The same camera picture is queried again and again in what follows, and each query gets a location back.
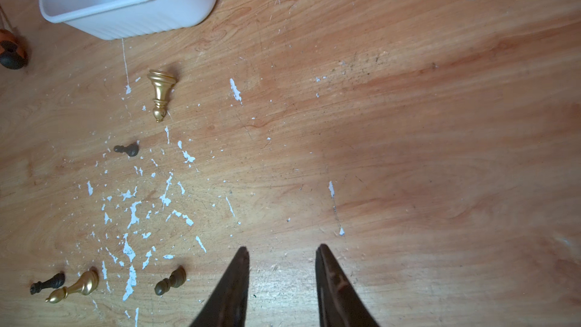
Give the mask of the gold chess pawn bottom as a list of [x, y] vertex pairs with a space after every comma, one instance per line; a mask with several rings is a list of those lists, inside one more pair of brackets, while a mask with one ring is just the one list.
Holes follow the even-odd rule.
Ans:
[[45, 299], [45, 303], [57, 304], [74, 294], [85, 296], [90, 295], [97, 289], [98, 282], [98, 271], [95, 268], [91, 268], [84, 272], [71, 286], [64, 286], [52, 292], [48, 298]]

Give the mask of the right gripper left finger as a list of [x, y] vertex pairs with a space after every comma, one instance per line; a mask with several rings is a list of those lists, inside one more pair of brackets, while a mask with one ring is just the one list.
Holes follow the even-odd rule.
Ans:
[[240, 247], [191, 326], [244, 326], [249, 277], [250, 255]]

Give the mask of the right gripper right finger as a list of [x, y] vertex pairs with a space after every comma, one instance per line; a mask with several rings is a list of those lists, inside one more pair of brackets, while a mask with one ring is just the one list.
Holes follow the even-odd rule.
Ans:
[[378, 327], [326, 244], [316, 251], [316, 290], [320, 326]]

